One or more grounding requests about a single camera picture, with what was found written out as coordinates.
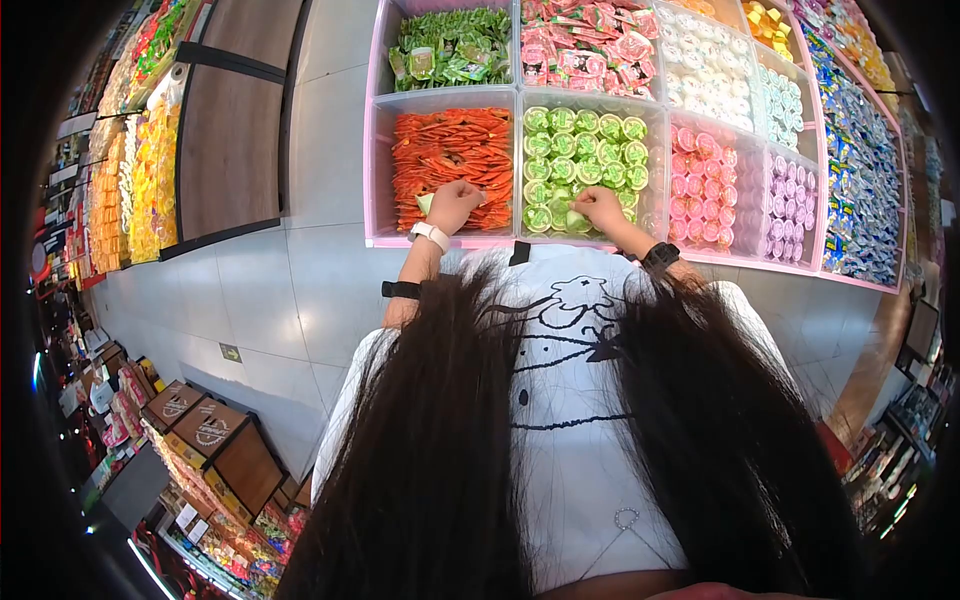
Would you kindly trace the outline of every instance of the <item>long black hair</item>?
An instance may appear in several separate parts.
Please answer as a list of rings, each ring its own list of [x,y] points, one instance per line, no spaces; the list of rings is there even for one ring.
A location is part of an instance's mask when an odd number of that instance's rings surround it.
[[[523,316],[487,310],[495,288],[489,269],[424,283],[416,316],[370,353],[277,598],[533,597],[510,402]],[[611,397],[684,580],[854,597],[856,525],[782,363],[711,286],[623,296]]]

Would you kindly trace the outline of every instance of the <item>tiled floor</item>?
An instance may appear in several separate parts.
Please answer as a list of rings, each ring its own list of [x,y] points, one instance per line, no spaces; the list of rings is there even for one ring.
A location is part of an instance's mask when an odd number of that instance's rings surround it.
[[[375,0],[314,2],[294,95],[283,227],[109,274],[93,289],[104,329],[167,381],[192,380],[257,411],[295,476],[313,461],[350,356],[376,328],[379,282],[404,252],[363,241],[363,107]],[[733,268],[814,412],[850,377],[881,294]],[[223,358],[220,342],[243,363]]]

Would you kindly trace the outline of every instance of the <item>white smartwatch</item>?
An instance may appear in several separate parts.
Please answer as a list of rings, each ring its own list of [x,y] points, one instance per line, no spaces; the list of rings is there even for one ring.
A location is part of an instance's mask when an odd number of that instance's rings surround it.
[[[410,235],[407,236],[407,239],[413,242],[417,239],[418,235],[422,235],[437,246],[440,246],[440,252],[442,254],[446,254],[446,251],[450,250],[450,238],[446,236],[446,233],[440,231],[437,226],[428,225],[423,221],[417,221],[414,223],[414,227],[410,229]]]

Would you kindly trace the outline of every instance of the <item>hand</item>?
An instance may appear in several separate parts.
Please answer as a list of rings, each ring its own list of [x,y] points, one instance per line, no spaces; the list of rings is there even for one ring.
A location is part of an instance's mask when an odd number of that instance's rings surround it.
[[[623,206],[613,190],[599,185],[588,187],[580,192],[577,201],[570,203],[570,209],[586,216],[593,226],[611,236],[611,233],[632,225],[623,216]]]
[[[426,223],[447,235],[453,235],[467,222],[470,212],[486,201],[485,192],[464,180],[445,183],[433,195]]]

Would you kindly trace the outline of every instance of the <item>product box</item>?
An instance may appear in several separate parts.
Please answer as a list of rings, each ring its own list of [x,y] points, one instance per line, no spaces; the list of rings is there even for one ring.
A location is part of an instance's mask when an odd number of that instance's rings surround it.
[[[253,523],[286,475],[251,414],[209,396],[172,426],[164,442],[203,475],[217,498],[244,523]]]
[[[204,396],[182,381],[174,381],[143,407],[140,416],[165,435]]]

